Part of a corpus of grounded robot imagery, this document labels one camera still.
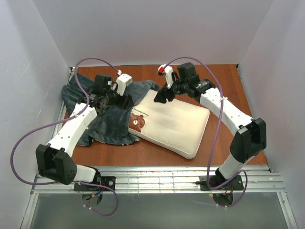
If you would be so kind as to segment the cream bear print pillow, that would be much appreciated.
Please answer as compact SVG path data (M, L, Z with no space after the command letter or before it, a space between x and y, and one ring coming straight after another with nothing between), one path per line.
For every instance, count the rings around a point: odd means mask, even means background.
M193 159L199 149L210 111L174 99L165 104L154 102L157 92L149 90L131 109L129 133Z

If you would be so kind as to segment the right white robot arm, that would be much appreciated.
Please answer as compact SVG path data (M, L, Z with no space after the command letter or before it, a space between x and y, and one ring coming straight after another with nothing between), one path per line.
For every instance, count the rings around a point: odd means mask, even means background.
M266 148L266 123L243 113L223 95L219 84L208 79L201 80L194 64L187 62L174 71L168 64L158 68L158 74L166 79L154 101L165 104L175 96L186 94L210 110L232 133L230 154L217 168L215 175L208 175L206 185L215 190L230 184L244 165Z

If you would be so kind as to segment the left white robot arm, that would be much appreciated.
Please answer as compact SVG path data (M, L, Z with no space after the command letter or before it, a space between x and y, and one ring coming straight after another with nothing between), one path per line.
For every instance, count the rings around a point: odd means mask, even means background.
M128 109L134 105L132 97L124 93L131 83L132 77L125 73L119 75L115 82L107 75L95 77L93 87L77 101L69 121L46 145L40 144L36 148L40 176L64 185L92 183L95 180L97 169L73 162L74 148L101 109L108 105Z

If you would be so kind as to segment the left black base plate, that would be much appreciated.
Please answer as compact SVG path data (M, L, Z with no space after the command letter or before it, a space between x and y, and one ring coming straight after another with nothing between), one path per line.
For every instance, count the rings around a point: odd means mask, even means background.
M115 190L115 184L116 184L116 177L115 176L96 176L91 184L96 184L96 185L102 185L106 186L112 190ZM79 191L79 192L98 192L101 190L106 190L109 191L108 189L101 188L101 187L96 187L96 186L88 186L84 184L79 184L75 183L74 184L74 191Z

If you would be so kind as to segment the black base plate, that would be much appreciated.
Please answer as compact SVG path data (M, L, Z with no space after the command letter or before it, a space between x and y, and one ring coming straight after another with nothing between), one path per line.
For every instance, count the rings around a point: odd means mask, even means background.
M195 184L200 186L201 191L211 190L207 185L207 176L199 176L199 181L196 181ZM209 184L211 187L215 187L215 186L222 184L222 181L218 181L216 179L216 176L210 176ZM244 184L243 184L242 178L240 175L237 175L234 179L232 179L230 182L228 182L227 184L220 187L218 190L242 191L243 189L244 189Z
M96 184L96 185L102 185L106 186L112 190L115 190L115 184L116 184L116 177L115 176L96 176L91 184ZM101 187L96 187L96 186L88 186L84 184L79 184L75 183L74 184L74 191L79 191L79 192L98 192L101 190L106 190L109 191L108 189L101 188Z

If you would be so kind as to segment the aluminium rail frame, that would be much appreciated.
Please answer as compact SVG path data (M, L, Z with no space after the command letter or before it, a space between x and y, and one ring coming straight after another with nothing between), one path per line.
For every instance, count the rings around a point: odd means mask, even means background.
M279 173L264 155L245 167L247 191L234 191L236 205L222 208L213 201L217 191L195 184L207 172L217 118L211 114L199 152L192 160L141 141L129 146L94 142L75 149L75 162L96 166L116 177L116 193L105 192L99 211L82 206L82 192L73 185L35 187L24 229L295 229L297 224Z

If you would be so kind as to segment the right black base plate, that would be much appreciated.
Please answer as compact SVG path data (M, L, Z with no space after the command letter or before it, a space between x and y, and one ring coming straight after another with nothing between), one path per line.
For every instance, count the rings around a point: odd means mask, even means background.
M201 191L211 190L207 185L207 176L199 176L199 181L196 181L195 184L200 186ZM215 186L222 184L222 181L218 181L216 179L216 176L210 176L209 184L211 187L215 187ZM220 187L218 190L242 191L243 189L244 189L244 184L243 184L242 178L240 175L237 175L234 179L232 179L230 182L228 182L227 184Z

